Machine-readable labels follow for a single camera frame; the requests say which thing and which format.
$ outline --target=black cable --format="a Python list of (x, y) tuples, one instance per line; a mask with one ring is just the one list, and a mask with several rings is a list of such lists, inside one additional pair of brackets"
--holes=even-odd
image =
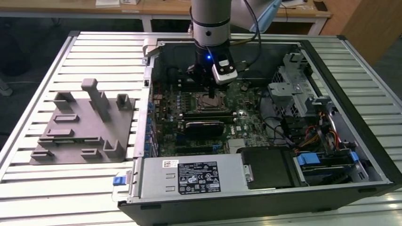
[(190, 19), (191, 19), (191, 23), (192, 23), (192, 12), (191, 12), (191, 6), (190, 6)]
[(256, 56), (255, 56), (254, 60), (248, 64), (248, 67), (250, 67), (256, 62), (256, 60), (258, 60), (258, 58), (259, 58), (259, 56), (262, 54), (262, 35), (260, 35), (258, 20), (256, 20), (256, 16), (255, 16), (255, 13), (252, 11), (252, 8), (251, 8), (247, 0), (243, 0), (243, 1), (244, 1), (246, 6), (247, 6), (248, 12), (250, 12), (250, 14), (252, 16), (252, 19), (254, 19), (254, 25), (255, 25), (255, 28), (256, 28), (255, 33), (258, 35), (258, 53), (256, 53)]
[(284, 13), (286, 13), (286, 22), (288, 21), (288, 16), (287, 16), (287, 7), (280, 3), (280, 5), (284, 7)]

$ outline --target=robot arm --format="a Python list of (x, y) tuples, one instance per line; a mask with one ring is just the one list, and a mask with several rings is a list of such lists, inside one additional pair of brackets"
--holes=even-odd
[[(255, 0), (254, 7), (266, 7), (262, 8), (266, 10), (259, 12), (259, 18), (264, 19), (264, 24), (271, 23), (280, 2), (282, 0)], [(235, 0), (234, 5), (232, 0), (191, 0), (196, 62), (188, 68), (187, 74), (208, 88), (211, 98), (214, 90), (228, 85), (238, 77), (235, 62), (230, 53), (231, 12), (235, 13), (234, 16), (236, 17), (234, 21), (240, 24), (243, 13), (250, 14), (244, 0)], [(248, 26), (252, 30), (252, 25), (255, 24), (251, 19), (251, 23), (242, 24), (242, 27)]]
[(191, 20), (196, 45), (195, 73), (207, 76), (203, 83), (214, 87), (238, 77), (230, 53), (231, 0), (192, 0)]

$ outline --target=wooden table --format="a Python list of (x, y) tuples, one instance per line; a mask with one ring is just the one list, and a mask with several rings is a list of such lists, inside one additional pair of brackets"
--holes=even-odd
[[(152, 19), (190, 19), (190, 0), (140, 0), (138, 5), (95, 8), (95, 0), (0, 0), (0, 16), (52, 18), (140, 19), (144, 31), (152, 32)], [(274, 22), (311, 23), (308, 34), (318, 35), (331, 17), (330, 12), (312, 9), (279, 9)]]

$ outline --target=blue latch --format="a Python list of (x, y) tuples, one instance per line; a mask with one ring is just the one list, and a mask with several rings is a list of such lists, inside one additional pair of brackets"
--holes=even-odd
[(306, 165), (306, 164), (319, 164), (319, 158), (315, 153), (303, 153), (296, 157), (296, 161), (299, 165)]
[(125, 176), (113, 177), (113, 186), (123, 186), (125, 185)]
[(358, 154), (355, 152), (350, 152), (350, 156), (354, 162), (359, 161)]
[(151, 149), (151, 144), (146, 144), (146, 152)]

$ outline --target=floor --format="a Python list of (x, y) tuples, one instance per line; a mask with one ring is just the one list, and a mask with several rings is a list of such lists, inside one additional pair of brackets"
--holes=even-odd
[[(9, 87), (13, 89), (12, 96), (0, 96), (0, 148), (7, 141), (7, 134), (12, 132), (25, 110), (69, 31), (143, 31), (139, 20), (61, 19), (60, 24), (57, 22), (57, 20), (48, 18), (0, 18), (0, 34), (7, 33), (15, 37), (31, 65), (28, 72), (20, 76), (11, 77), (0, 73), (1, 79), (9, 83)], [(156, 32), (186, 32), (187, 27), (187, 21), (164, 21), (154, 25), (154, 30)], [(398, 39), (387, 54), (374, 66), (375, 71), (398, 97), (402, 97), (402, 89), (399, 88), (402, 83), (399, 78), (402, 76), (401, 52), (402, 39)]]

